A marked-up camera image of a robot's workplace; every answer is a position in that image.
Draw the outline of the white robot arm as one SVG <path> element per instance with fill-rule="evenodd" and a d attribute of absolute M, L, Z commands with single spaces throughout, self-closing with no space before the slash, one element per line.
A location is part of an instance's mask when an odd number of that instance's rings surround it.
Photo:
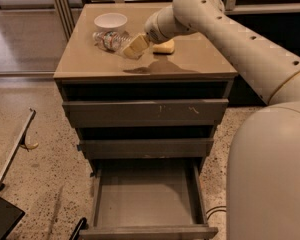
<path fill-rule="evenodd" d="M 221 0 L 173 0 L 144 31 L 155 44 L 203 34 L 267 105 L 232 140 L 227 240 L 300 240 L 300 57 L 227 17 Z"/>

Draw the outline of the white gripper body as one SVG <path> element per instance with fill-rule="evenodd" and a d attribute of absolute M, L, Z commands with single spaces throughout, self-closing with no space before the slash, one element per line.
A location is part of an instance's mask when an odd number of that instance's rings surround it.
<path fill-rule="evenodd" d="M 161 44 L 176 36 L 190 33 L 190 29 L 176 19 L 172 6 L 162 8 L 152 14 L 145 23 L 144 31 L 154 44 Z"/>

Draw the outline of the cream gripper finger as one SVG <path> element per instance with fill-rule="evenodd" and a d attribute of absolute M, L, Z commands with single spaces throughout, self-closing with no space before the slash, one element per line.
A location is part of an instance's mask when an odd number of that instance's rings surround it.
<path fill-rule="evenodd" d="M 139 59 L 148 48 L 149 39 L 147 35 L 138 34 L 123 47 L 122 53 L 127 58 Z"/>

